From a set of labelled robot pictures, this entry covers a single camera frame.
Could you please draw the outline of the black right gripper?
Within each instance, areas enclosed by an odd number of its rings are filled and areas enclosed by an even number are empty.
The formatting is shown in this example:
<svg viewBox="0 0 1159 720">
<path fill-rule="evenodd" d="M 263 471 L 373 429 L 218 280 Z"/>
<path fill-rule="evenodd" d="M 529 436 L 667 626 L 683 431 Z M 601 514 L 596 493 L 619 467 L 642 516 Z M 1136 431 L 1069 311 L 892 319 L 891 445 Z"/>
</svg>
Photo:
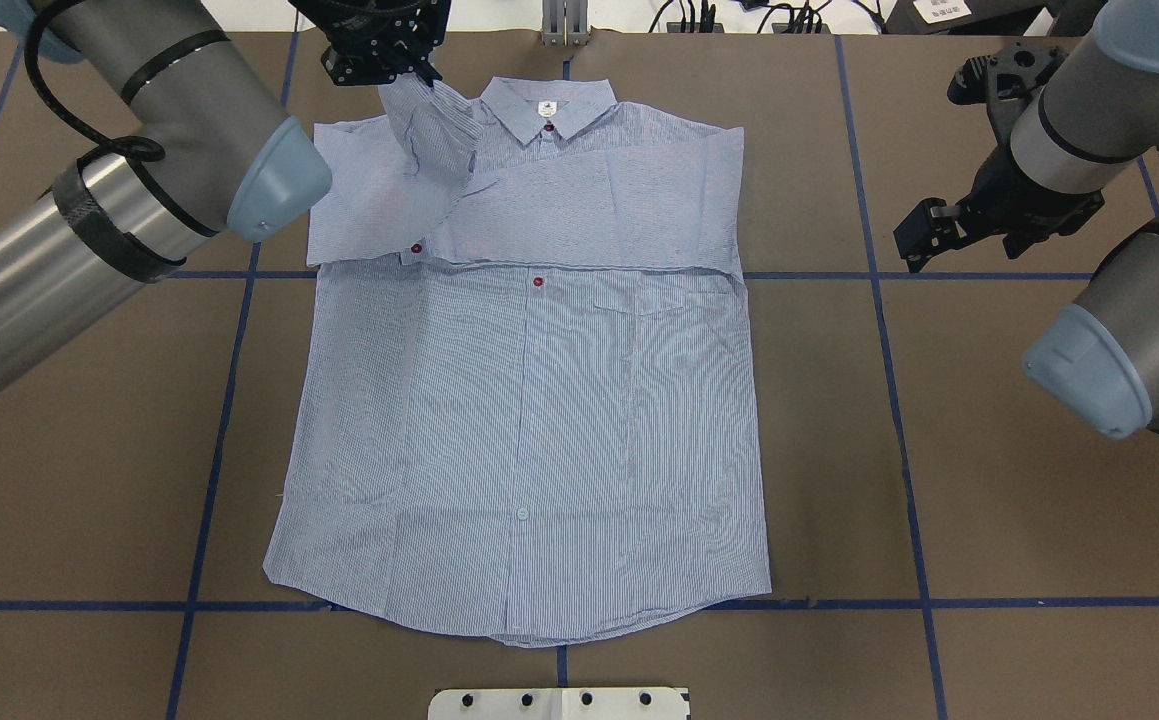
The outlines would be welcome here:
<svg viewBox="0 0 1159 720">
<path fill-rule="evenodd" d="M 1008 259 L 1019 259 L 1054 234 L 1071 237 L 1105 208 L 1101 190 L 1063 190 L 1055 179 L 1027 169 L 1028 154 L 1063 147 L 1041 119 L 1041 96 L 1067 59 L 1055 46 L 1014 44 L 967 59 L 946 95 L 955 106 L 985 106 L 996 146 L 957 204 L 918 201 L 894 230 L 907 272 L 932 259 L 1001 237 Z"/>
</svg>

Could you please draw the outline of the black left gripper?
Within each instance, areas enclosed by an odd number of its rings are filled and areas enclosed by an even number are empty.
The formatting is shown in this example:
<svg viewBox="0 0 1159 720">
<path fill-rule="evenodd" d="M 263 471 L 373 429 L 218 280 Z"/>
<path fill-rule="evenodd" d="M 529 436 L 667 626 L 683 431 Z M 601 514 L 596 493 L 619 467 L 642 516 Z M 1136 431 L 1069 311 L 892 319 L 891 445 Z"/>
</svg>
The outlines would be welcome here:
<svg viewBox="0 0 1159 720">
<path fill-rule="evenodd" d="M 329 46 L 320 56 L 340 87 L 391 85 L 414 74 L 442 81 L 431 54 L 445 42 L 451 1 L 292 1 Z"/>
</svg>

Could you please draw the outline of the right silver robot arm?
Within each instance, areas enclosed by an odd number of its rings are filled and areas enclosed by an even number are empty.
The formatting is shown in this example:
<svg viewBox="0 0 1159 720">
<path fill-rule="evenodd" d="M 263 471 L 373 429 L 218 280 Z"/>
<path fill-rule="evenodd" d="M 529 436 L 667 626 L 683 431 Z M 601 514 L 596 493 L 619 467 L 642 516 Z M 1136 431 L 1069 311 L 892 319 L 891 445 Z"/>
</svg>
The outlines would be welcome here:
<svg viewBox="0 0 1159 720">
<path fill-rule="evenodd" d="M 1021 259 L 1076 237 L 1109 188 L 1159 159 L 1159 1 L 1100 1 L 1069 48 L 1016 41 L 974 56 L 946 95 L 982 106 L 994 145 L 958 201 L 927 197 L 896 224 L 907 272 L 986 240 Z M 1106 246 L 1021 365 L 1105 437 L 1159 438 L 1159 201 Z"/>
</svg>

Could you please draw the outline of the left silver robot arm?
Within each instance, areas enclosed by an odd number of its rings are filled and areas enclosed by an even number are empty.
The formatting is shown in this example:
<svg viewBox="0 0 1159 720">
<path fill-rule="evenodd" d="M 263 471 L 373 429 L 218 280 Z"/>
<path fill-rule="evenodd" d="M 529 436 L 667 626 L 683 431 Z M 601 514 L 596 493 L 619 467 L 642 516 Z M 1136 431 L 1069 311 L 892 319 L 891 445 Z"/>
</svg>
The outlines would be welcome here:
<svg viewBox="0 0 1159 720">
<path fill-rule="evenodd" d="M 0 1 L 41 102 L 90 141 L 0 231 L 0 392 L 209 238 L 260 243 L 331 169 L 201 1 Z M 41 59 L 87 61 L 139 122 L 111 137 L 49 90 Z"/>
</svg>

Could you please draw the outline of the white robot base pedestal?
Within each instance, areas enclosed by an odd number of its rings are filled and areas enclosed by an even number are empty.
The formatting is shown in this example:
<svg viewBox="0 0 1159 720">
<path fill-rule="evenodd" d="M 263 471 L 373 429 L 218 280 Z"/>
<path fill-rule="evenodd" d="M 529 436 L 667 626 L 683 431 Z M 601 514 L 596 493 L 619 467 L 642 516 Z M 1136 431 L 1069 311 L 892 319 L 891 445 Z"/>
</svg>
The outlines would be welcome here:
<svg viewBox="0 0 1159 720">
<path fill-rule="evenodd" d="M 446 689 L 428 719 L 690 719 L 687 688 Z"/>
</svg>

